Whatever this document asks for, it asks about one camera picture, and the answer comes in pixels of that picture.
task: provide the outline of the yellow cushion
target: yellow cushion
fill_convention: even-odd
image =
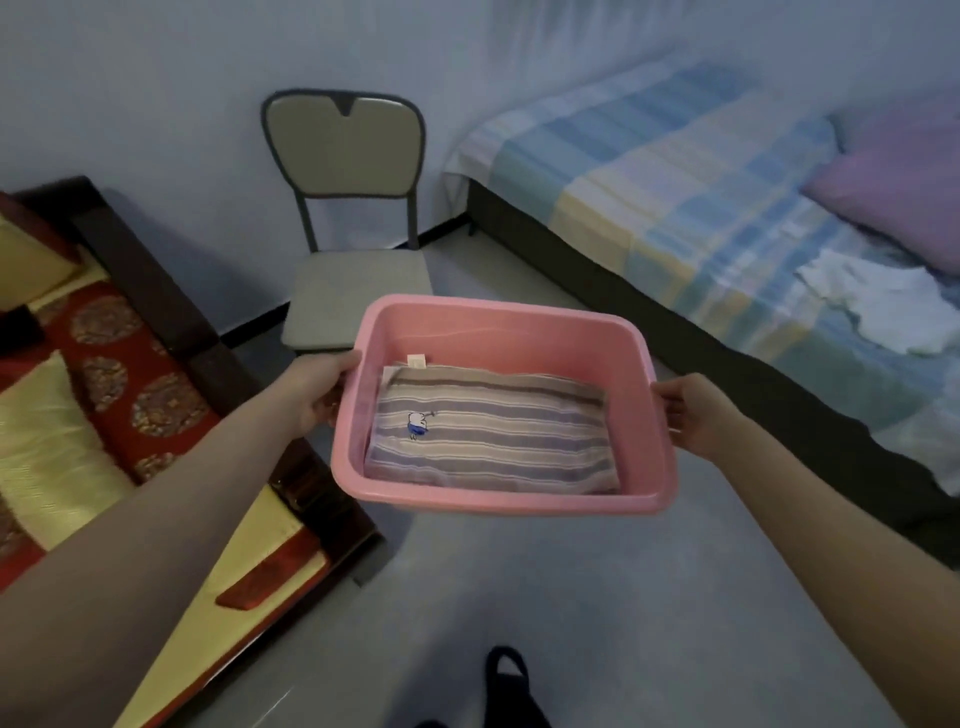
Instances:
[[[73,398],[59,352],[0,393],[0,496],[52,549],[133,490]]]
[[[299,530],[300,522],[273,489],[264,488],[114,728],[140,728],[150,721],[326,567],[326,557],[318,552],[260,606],[248,611],[214,603],[226,586]]]
[[[31,311],[39,311],[48,303],[58,301],[64,296],[68,296],[74,291],[86,288],[90,283],[96,283],[98,280],[107,280],[109,276],[104,267],[100,265],[93,253],[84,246],[77,246],[77,253],[80,254],[80,260],[83,262],[73,275],[56,288],[51,288],[39,298],[35,298],[27,303]]]
[[[41,296],[77,267],[0,215],[0,311]]]

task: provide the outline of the sofa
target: sofa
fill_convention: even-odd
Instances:
[[[10,424],[0,428],[2,590],[51,548],[69,548],[70,533],[169,467],[259,386],[90,180],[5,196],[0,214],[0,312],[23,335],[0,355]],[[10,310],[18,297],[29,300]],[[85,439],[58,439],[33,400],[82,419],[67,429]],[[64,474],[67,462],[77,465]],[[381,545],[327,465],[293,442],[118,728],[202,706],[201,695]]]

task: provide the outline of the chair backrest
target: chair backrest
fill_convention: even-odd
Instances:
[[[271,154],[297,197],[311,251],[317,251],[317,241],[306,200],[318,198],[406,198],[410,247],[419,246],[417,182],[426,128],[411,102],[294,88],[264,101],[260,120]]]

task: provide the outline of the pillow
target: pillow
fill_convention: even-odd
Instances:
[[[904,132],[821,169],[804,194],[960,274],[960,122]]]
[[[0,192],[0,311],[41,296],[80,263],[74,247],[53,228]]]
[[[0,497],[41,548],[132,490],[74,400],[59,352],[0,393]]]

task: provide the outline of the pink plastic basin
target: pink plastic basin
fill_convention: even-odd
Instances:
[[[640,332],[624,319],[520,303],[385,296],[367,309],[356,348],[363,360],[344,387],[332,460],[337,483],[356,498],[416,509],[574,515],[656,513],[676,495],[673,446],[662,405],[650,391],[653,363]],[[428,364],[568,376],[603,387],[621,492],[558,496],[365,477],[381,370],[417,353],[426,354]]]

